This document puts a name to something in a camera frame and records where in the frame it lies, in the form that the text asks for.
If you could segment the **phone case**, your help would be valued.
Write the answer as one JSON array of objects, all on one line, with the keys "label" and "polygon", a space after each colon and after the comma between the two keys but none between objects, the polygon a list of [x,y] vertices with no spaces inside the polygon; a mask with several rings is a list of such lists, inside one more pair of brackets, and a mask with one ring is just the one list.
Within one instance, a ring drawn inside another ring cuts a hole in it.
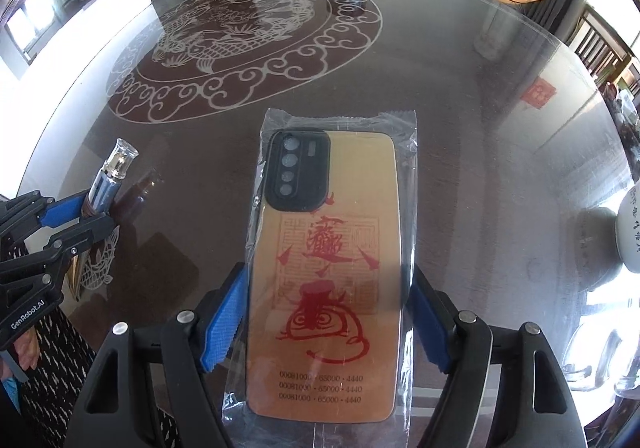
[{"label": "phone case", "polygon": [[272,108],[259,138],[224,426],[242,447],[405,446],[416,113]]}]

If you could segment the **glass perfume spray bottle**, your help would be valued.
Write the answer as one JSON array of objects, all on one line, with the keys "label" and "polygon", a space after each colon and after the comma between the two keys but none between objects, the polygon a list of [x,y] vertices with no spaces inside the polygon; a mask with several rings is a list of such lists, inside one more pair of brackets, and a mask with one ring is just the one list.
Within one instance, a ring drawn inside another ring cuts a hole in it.
[{"label": "glass perfume spray bottle", "polygon": [[96,173],[92,186],[82,203],[81,215],[92,217],[107,213],[129,168],[139,155],[128,141],[118,138],[111,154]]}]

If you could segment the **wooden chair by window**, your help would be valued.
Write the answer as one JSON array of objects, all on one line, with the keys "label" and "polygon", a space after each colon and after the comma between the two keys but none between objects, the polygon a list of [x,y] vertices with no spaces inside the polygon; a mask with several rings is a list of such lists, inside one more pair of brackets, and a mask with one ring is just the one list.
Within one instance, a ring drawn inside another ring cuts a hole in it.
[{"label": "wooden chair by window", "polygon": [[639,59],[604,17],[586,4],[568,40],[599,89],[606,84],[639,94]]}]

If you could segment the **white ceramic jar with writing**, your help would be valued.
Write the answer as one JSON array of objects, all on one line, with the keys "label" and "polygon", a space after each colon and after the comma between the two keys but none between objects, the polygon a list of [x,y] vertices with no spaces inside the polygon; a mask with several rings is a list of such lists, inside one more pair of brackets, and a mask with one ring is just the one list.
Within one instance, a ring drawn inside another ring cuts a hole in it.
[{"label": "white ceramic jar with writing", "polygon": [[639,183],[624,196],[615,222],[615,235],[620,260],[632,273],[640,272],[640,206]]}]

